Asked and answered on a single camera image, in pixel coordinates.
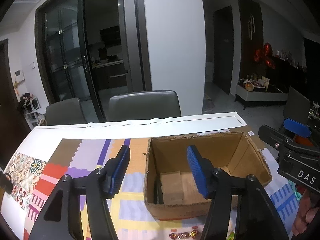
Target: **cardboard box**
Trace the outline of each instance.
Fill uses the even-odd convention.
[[[202,157],[209,159],[214,167],[241,178],[254,174],[266,186],[272,177],[259,150],[264,148],[264,144],[257,135],[250,136],[250,130],[245,126],[231,132],[203,136],[149,139],[144,199],[151,215],[160,220],[175,220],[207,214],[211,200],[198,193],[187,161],[189,145],[196,145]],[[163,204],[156,204],[157,185],[162,190]]]

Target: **human hand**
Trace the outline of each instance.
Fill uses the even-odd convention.
[[[311,208],[310,192],[306,190],[300,200],[297,216],[292,225],[292,233],[297,236],[306,231],[318,210],[319,207]]]

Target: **balloon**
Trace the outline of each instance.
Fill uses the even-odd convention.
[[[276,65],[273,62],[273,60],[270,58],[271,56],[272,56],[271,45],[270,45],[270,43],[266,42],[266,44],[264,44],[264,46],[263,46],[263,51],[262,51],[262,49],[257,49],[254,52],[254,61],[259,62],[262,59],[268,67],[275,69]]]
[[[266,42],[266,44],[264,44],[263,49],[265,56],[272,56],[272,48],[269,42]]]

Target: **refrigerator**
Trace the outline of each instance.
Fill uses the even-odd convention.
[[[134,0],[118,0],[120,39],[128,92],[143,91]]]

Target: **red candy wrapper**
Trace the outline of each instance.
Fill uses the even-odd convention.
[[[178,234],[171,233],[171,234],[169,234],[169,237],[171,239],[173,239],[173,240],[176,240],[176,239],[188,239],[190,237],[192,239],[195,239],[198,234],[199,234],[199,231],[194,229],[190,233],[189,232],[183,232],[183,233],[178,233]]]

